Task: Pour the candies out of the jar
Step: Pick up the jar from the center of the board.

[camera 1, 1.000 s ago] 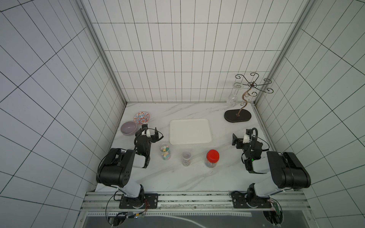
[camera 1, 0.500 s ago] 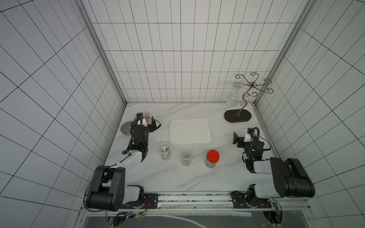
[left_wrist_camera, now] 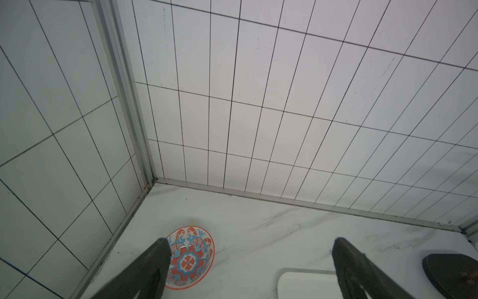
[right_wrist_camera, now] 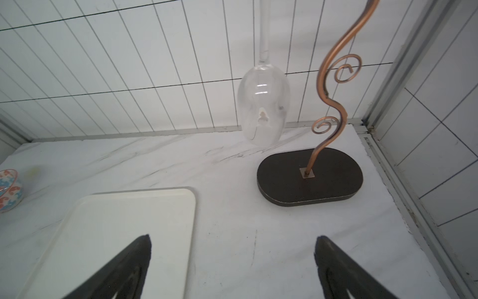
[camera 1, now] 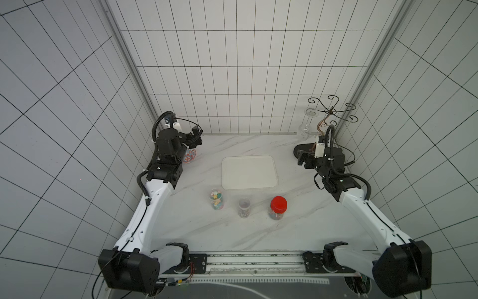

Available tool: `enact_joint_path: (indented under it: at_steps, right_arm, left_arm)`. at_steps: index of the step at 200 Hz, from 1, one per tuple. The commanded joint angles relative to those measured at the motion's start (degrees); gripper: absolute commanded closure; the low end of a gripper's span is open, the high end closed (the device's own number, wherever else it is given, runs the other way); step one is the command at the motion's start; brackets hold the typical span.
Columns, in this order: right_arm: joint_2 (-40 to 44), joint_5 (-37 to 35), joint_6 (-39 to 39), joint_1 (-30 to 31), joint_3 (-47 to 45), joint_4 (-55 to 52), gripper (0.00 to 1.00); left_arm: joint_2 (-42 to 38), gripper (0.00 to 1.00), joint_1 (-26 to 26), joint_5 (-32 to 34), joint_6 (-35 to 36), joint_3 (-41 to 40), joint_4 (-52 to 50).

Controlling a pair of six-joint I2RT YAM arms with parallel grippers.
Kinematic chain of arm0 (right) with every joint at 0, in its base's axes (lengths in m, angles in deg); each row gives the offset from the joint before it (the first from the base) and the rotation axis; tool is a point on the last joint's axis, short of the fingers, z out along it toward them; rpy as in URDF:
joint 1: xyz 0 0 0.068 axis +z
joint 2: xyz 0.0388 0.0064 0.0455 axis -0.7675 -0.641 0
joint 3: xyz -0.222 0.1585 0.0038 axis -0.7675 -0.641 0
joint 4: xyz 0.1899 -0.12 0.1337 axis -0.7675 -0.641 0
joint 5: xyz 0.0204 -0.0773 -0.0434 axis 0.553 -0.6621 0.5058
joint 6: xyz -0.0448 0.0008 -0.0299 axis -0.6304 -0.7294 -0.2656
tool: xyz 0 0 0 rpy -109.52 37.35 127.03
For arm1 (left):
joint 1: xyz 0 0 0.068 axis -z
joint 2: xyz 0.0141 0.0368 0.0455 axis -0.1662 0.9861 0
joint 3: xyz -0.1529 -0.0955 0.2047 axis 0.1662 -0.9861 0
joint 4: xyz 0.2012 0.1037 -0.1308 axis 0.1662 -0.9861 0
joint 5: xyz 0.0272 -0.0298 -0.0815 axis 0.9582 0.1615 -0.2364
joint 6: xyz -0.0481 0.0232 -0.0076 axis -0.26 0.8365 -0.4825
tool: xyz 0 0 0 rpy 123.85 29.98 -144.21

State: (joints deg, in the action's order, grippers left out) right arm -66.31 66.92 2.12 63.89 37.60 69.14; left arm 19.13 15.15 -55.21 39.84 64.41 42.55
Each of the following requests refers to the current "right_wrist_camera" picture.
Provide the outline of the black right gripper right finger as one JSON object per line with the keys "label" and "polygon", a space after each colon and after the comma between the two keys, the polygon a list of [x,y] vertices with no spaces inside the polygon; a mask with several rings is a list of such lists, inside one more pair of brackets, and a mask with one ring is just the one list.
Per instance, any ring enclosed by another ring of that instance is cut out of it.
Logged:
{"label": "black right gripper right finger", "polygon": [[317,238],[314,260],[326,299],[396,297],[324,235]]}

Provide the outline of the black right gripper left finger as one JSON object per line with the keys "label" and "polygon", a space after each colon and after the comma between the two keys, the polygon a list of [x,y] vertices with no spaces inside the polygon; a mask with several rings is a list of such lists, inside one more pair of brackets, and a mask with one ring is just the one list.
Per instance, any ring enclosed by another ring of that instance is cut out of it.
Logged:
{"label": "black right gripper left finger", "polygon": [[67,299],[139,299],[151,260],[150,236],[142,235],[65,297]]}

